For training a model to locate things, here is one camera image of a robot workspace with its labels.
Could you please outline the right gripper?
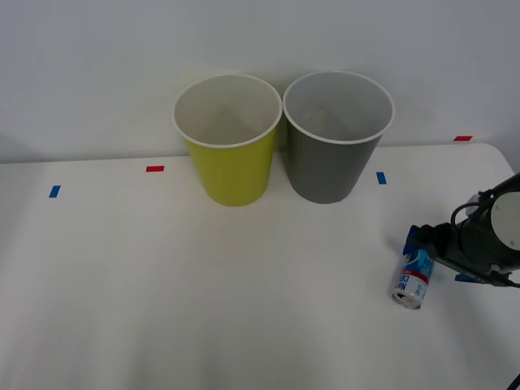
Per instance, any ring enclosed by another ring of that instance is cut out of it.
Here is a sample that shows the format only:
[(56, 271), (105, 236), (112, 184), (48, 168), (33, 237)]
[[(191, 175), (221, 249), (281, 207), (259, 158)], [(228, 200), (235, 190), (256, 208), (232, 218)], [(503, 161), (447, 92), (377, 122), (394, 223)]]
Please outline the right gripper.
[[(450, 223), (442, 223), (435, 226), (412, 225), (405, 239), (403, 254), (413, 254), (425, 249), (428, 256), (447, 267), (453, 267), (454, 262), (450, 256), (450, 245), (455, 243), (455, 234)], [(485, 284), (486, 281), (466, 274), (457, 274), (457, 282)]]

